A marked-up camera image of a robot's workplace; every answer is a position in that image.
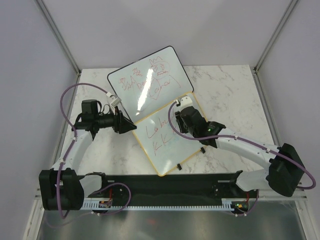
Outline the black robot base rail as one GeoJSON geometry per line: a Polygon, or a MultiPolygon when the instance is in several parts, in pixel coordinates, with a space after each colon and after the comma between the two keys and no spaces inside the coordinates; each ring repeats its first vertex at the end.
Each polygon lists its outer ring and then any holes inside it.
{"type": "Polygon", "coordinates": [[[111,197],[116,205],[213,204],[223,199],[255,198],[236,185],[239,173],[165,175],[103,175],[101,189],[93,198],[111,197]]]}

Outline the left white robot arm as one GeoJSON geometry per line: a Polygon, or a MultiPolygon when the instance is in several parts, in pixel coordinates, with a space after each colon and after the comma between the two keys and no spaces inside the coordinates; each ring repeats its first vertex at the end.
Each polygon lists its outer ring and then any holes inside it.
{"type": "Polygon", "coordinates": [[[45,210],[80,210],[85,198],[91,195],[104,197],[109,193],[109,184],[103,181],[104,174],[92,172],[78,175],[80,164],[99,130],[112,128],[117,134],[125,134],[136,130],[137,126],[118,108],[104,114],[99,112],[100,106],[101,103],[95,99],[82,101],[69,146],[49,170],[40,172],[38,179],[45,210]]]}

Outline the yellow framed whiteboard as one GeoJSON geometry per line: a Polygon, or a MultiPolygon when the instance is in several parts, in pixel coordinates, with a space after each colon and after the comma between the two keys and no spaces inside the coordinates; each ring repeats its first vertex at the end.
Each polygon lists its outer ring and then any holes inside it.
{"type": "Polygon", "coordinates": [[[134,136],[153,165],[158,176],[163,177],[179,164],[201,151],[204,146],[197,140],[188,140],[179,136],[170,126],[179,130],[173,101],[162,104],[143,93],[137,98],[137,106],[130,110],[135,114],[137,129],[134,136]]]}

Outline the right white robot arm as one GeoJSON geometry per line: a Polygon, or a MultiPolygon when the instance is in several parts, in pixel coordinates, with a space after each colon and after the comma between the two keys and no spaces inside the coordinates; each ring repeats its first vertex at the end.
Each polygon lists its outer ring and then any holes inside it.
{"type": "Polygon", "coordinates": [[[183,138],[235,153],[261,167],[255,171],[237,171],[228,185],[232,196],[241,197],[252,190],[271,189],[284,197],[292,197],[299,188],[305,166],[292,145],[264,144],[236,135],[222,123],[206,121],[193,106],[176,111],[174,117],[178,134],[183,138]]]}

